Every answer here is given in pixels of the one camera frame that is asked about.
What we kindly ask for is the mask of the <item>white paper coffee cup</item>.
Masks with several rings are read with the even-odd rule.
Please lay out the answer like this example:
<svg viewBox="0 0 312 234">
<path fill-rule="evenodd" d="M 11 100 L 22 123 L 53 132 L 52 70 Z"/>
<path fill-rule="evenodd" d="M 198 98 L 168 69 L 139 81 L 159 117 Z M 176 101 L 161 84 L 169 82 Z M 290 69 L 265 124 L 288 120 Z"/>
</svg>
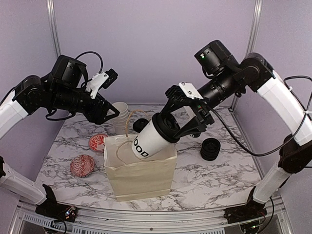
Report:
<svg viewBox="0 0 312 234">
<path fill-rule="evenodd" d="M 133 140 L 131 148 L 137 158 L 146 159 L 171 144 L 158 133 L 151 120 Z"/>
</svg>

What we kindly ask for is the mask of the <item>brown paper takeout bag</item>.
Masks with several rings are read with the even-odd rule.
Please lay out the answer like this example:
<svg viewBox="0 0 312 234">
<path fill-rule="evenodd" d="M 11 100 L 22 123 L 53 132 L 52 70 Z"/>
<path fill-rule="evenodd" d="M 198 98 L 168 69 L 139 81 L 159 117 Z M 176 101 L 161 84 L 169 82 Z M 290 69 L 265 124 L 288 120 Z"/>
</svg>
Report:
<svg viewBox="0 0 312 234">
<path fill-rule="evenodd" d="M 118 202 L 168 195 L 176 167 L 174 143 L 157 154 L 139 159 L 131 145 L 137 135 L 105 139 L 104 168 Z"/>
</svg>

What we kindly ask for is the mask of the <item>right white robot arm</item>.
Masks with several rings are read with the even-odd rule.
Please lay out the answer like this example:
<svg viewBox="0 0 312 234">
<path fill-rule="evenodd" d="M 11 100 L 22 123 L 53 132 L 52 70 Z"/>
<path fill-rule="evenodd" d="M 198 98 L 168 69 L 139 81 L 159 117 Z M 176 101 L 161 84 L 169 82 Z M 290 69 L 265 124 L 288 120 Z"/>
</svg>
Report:
<svg viewBox="0 0 312 234">
<path fill-rule="evenodd" d="M 184 84 L 166 91 L 167 104 L 161 112 L 168 117 L 181 107 L 189 107 L 194 116 L 181 130 L 169 133 L 178 140 L 183 135 L 201 133 L 212 123 L 210 112 L 230 96 L 250 90 L 284 123 L 289 134 L 275 147 L 279 159 L 253 188 L 249 202 L 242 206 L 242 215 L 252 218 L 260 205 L 283 185 L 291 175 L 303 170 L 312 160 L 312 119 L 309 106 L 303 106 L 271 64 L 259 53 L 251 52 L 242 61 L 219 40 L 213 40 L 195 53 L 204 75 L 209 79 L 199 89 L 186 90 Z"/>
</svg>

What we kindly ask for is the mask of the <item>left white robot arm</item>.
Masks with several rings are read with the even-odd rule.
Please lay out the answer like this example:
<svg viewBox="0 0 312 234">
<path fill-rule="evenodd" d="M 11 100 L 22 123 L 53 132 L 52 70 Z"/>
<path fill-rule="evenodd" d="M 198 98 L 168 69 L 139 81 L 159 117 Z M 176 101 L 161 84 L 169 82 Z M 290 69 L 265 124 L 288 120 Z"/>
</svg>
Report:
<svg viewBox="0 0 312 234">
<path fill-rule="evenodd" d="M 13 87 L 0 103 L 0 135 L 3 137 L 20 121 L 31 118 L 29 139 L 36 139 L 36 146 L 49 143 L 53 130 L 48 122 L 56 122 L 60 128 L 63 121 L 82 114 L 90 123 L 102 125 L 117 117 L 119 111 L 98 91 L 108 88 L 118 74 L 114 69 L 103 70 L 89 78 L 87 65 L 76 58 L 60 55 L 51 72 L 43 77 L 31 75 Z"/>
</svg>

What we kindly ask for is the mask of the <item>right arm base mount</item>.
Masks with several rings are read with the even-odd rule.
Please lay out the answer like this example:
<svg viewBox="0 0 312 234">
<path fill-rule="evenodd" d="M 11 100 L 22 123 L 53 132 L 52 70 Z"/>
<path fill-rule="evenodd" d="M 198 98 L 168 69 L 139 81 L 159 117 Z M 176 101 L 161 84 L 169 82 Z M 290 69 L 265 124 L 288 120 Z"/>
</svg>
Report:
<svg viewBox="0 0 312 234">
<path fill-rule="evenodd" d="M 224 218 L 227 219 L 228 224 L 265 217 L 267 215 L 265 204 L 254 201 L 254 191 L 255 187 L 250 191 L 246 204 L 224 210 Z"/>
</svg>

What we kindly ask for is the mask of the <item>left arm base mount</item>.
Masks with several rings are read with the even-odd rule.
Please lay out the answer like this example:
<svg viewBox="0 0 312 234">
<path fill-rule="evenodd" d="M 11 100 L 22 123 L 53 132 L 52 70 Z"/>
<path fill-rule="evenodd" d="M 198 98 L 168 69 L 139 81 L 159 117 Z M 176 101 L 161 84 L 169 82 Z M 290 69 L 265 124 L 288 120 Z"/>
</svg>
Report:
<svg viewBox="0 0 312 234">
<path fill-rule="evenodd" d="M 58 203 L 52 188 L 45 184 L 43 187 L 46 192 L 46 199 L 42 204 L 36 206 L 35 213 L 60 221 L 75 222 L 78 211 L 76 206 Z"/>
</svg>

